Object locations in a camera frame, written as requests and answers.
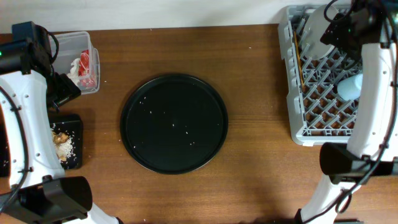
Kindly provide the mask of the white tissue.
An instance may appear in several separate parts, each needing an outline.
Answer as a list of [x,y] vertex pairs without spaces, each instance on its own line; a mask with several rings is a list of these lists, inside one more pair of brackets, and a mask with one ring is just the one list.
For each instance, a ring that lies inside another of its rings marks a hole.
[[80,79],[78,75],[78,69],[80,66],[80,59],[76,58],[72,63],[71,63],[71,69],[70,72],[67,74],[67,77],[76,85],[80,85]]

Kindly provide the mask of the white plate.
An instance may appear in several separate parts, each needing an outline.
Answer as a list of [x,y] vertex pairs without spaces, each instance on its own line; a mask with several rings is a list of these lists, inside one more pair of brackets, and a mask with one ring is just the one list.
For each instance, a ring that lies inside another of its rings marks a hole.
[[304,56],[311,57],[313,60],[326,57],[334,49],[333,45],[324,44],[320,40],[330,25],[324,16],[325,9],[326,5],[318,7],[308,18],[303,30],[303,33],[306,32],[307,35],[302,35],[302,47],[304,49],[307,44],[309,45]]

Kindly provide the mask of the light blue plastic cup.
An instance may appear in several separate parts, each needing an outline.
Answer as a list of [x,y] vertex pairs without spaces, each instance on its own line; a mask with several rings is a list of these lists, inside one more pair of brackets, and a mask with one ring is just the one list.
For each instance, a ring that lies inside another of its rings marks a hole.
[[361,95],[363,74],[354,75],[339,82],[337,92],[344,101],[355,100]]

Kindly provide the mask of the brown food chunk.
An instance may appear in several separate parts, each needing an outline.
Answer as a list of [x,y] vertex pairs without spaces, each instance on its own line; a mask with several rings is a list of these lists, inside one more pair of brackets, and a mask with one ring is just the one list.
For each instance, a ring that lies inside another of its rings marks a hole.
[[55,133],[52,132],[52,137],[53,137],[53,143],[56,145],[66,143],[69,139],[69,135],[65,133]]

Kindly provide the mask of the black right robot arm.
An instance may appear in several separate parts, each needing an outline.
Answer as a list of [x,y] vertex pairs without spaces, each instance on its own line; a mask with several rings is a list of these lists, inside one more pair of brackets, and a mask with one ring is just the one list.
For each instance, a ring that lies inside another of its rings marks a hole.
[[322,177],[295,223],[333,223],[372,176],[397,174],[397,2],[290,6],[278,26],[292,139]]

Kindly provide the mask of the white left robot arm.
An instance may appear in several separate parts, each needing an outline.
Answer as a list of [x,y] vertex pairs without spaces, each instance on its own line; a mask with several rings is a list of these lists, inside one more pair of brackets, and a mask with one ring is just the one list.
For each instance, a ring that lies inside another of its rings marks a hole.
[[51,53],[29,37],[1,45],[1,109],[10,156],[11,192],[1,211],[24,223],[120,223],[93,203],[88,181],[66,177],[53,145],[47,86],[57,82]]

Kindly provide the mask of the rice and noodle scraps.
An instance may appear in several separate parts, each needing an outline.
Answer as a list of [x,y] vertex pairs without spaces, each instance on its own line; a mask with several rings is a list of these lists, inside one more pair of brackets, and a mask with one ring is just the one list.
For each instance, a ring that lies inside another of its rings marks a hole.
[[75,143],[73,142],[73,138],[74,138],[74,134],[70,135],[68,132],[61,132],[60,128],[56,127],[56,125],[51,125],[50,127],[52,132],[55,133],[65,133],[67,135],[69,135],[69,139],[66,143],[63,144],[59,144],[55,146],[55,152],[56,155],[58,157],[58,160],[61,163],[65,163],[69,158],[76,156],[76,154],[74,153],[74,149],[75,149]]

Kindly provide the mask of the red snack wrapper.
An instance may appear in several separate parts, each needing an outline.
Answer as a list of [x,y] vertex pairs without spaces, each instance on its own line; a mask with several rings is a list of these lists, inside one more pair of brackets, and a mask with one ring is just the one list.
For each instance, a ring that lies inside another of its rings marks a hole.
[[93,88],[96,86],[95,77],[91,74],[89,50],[84,50],[81,52],[78,76],[81,77],[81,86],[85,88]]

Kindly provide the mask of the wooden chopstick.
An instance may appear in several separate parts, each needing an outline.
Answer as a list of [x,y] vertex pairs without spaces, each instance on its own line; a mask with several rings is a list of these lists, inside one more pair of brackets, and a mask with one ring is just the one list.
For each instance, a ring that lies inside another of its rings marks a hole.
[[295,52],[296,52],[297,65],[298,65],[298,73],[299,73],[299,78],[300,78],[301,89],[303,90],[304,82],[303,82],[302,64],[301,64],[301,59],[300,59],[300,52],[299,52],[299,45],[298,45],[298,41],[297,41],[296,31],[293,31],[293,35],[294,35]]

